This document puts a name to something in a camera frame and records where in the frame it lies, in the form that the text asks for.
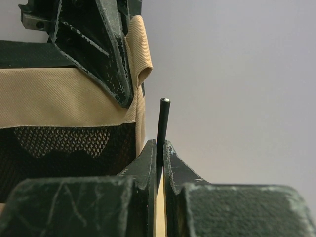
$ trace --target black rod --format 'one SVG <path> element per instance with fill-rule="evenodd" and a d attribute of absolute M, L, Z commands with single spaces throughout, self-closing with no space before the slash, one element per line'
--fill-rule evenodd
<path fill-rule="evenodd" d="M 158 134 L 157 134 L 157 192 L 159 189 L 162 167 L 163 167 L 163 146 L 166 140 L 168 117 L 170 109 L 170 100 L 168 98 L 162 98 L 160 100 L 160 113 L 158 123 Z"/>

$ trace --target plain background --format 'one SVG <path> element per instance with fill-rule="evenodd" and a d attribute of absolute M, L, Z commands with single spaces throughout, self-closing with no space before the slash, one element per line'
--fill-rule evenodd
<path fill-rule="evenodd" d="M 0 40 L 45 42 L 0 0 Z M 167 138 L 212 183 L 284 184 L 316 217 L 316 1 L 144 0 L 154 70 L 147 137 L 161 97 Z"/>

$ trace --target mesh panel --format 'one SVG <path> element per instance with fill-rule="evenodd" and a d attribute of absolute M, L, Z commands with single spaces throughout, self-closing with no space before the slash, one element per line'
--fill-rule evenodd
<path fill-rule="evenodd" d="M 0 129 L 0 202 L 26 178 L 116 175 L 135 159 L 135 124 Z"/>

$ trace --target gray wall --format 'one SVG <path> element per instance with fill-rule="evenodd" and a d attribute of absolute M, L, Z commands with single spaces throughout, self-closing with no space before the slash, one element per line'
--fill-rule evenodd
<path fill-rule="evenodd" d="M 20 2 L 0 0 L 0 40 L 43 42 Z M 315 12 L 314 0 L 144 0 L 148 138 L 169 97 L 167 138 L 197 173 L 291 185 L 316 217 Z"/>

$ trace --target mesh bag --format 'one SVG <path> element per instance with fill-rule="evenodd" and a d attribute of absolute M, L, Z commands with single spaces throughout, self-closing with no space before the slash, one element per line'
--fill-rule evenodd
<path fill-rule="evenodd" d="M 134 90 L 127 109 L 73 67 L 0 69 L 0 203 L 26 178 L 116 175 L 140 154 L 141 85 L 152 70 L 141 16 L 125 42 Z"/>

